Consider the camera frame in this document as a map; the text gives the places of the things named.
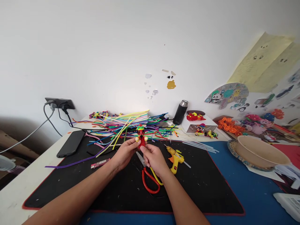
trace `smartphone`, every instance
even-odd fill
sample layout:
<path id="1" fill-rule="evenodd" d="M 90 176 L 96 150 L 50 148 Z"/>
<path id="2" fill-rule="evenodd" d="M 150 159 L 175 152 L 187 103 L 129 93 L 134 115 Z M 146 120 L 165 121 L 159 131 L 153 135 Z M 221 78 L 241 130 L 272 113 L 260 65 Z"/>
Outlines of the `smartphone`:
<path id="1" fill-rule="evenodd" d="M 85 132 L 80 131 L 73 131 L 66 141 L 66 143 L 63 145 L 63 147 L 60 149 L 60 151 L 57 153 L 56 157 L 58 158 L 64 158 L 67 156 L 70 156 L 74 154 L 78 148 L 78 145 L 80 144 Z"/>

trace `black thermos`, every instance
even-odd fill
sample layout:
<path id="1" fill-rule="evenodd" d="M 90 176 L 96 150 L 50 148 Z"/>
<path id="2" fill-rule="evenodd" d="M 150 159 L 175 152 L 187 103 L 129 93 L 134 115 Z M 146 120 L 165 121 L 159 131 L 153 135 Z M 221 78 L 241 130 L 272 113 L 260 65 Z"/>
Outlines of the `black thermos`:
<path id="1" fill-rule="evenodd" d="M 188 101 L 182 100 L 181 103 L 179 104 L 179 106 L 177 108 L 177 111 L 176 111 L 176 114 L 174 116 L 174 119 L 173 119 L 174 124 L 176 124 L 176 125 L 181 124 L 187 108 L 188 108 Z"/>

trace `yellow glue gun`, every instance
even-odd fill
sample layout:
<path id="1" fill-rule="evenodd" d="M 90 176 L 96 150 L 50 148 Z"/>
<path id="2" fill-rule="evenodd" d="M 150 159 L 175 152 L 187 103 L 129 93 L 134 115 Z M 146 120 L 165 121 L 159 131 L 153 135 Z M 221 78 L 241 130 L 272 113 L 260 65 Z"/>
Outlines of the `yellow glue gun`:
<path id="1" fill-rule="evenodd" d="M 165 145 L 165 146 L 166 146 L 168 152 L 172 155 L 172 157 L 169 158 L 169 160 L 173 163 L 171 171 L 172 171 L 173 174 L 176 174 L 177 167 L 178 167 L 178 162 L 183 163 L 184 162 L 184 158 L 183 158 L 182 155 L 180 155 L 177 151 L 175 151 L 170 146 L 167 146 L 167 145 Z"/>

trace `hand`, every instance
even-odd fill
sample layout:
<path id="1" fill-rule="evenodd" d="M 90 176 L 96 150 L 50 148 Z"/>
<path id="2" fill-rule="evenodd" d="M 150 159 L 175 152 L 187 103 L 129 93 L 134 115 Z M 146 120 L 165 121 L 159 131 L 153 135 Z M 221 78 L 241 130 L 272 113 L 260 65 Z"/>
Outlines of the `hand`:
<path id="1" fill-rule="evenodd" d="M 152 167 L 156 175 L 161 178 L 164 174 L 170 172 L 170 169 L 163 157 L 160 149 L 154 145 L 147 144 L 146 147 L 141 146 L 144 154 L 144 160 L 148 167 Z"/>
<path id="2" fill-rule="evenodd" d="M 141 141 L 135 141 L 135 138 L 125 141 L 117 151 L 117 153 L 112 157 L 111 161 L 114 163 L 116 168 L 120 171 L 124 169 L 129 163 L 133 154 L 137 151 L 137 147 L 140 145 Z"/>

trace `red scissor handle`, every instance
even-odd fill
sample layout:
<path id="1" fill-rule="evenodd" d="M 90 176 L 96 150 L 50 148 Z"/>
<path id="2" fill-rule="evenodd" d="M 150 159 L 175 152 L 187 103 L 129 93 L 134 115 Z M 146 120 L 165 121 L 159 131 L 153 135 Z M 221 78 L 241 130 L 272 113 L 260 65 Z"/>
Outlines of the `red scissor handle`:
<path id="1" fill-rule="evenodd" d="M 156 183 L 156 185 L 157 185 L 157 187 L 158 187 L 158 189 L 157 189 L 156 191 L 151 190 L 151 189 L 148 188 L 148 186 L 146 185 L 146 182 L 145 182 L 145 173 L 147 174 L 148 177 L 151 178 L 151 180 L 153 180 L 153 181 Z M 146 190 L 147 190 L 149 193 L 151 193 L 151 194 L 157 194 L 157 193 L 159 192 L 159 190 L 160 190 L 160 185 L 159 185 L 159 183 L 156 181 L 156 179 L 155 179 L 154 177 L 152 177 L 152 176 L 147 172 L 146 167 L 144 167 L 144 169 L 142 170 L 142 179 L 143 179 L 143 184 L 144 184 Z"/>

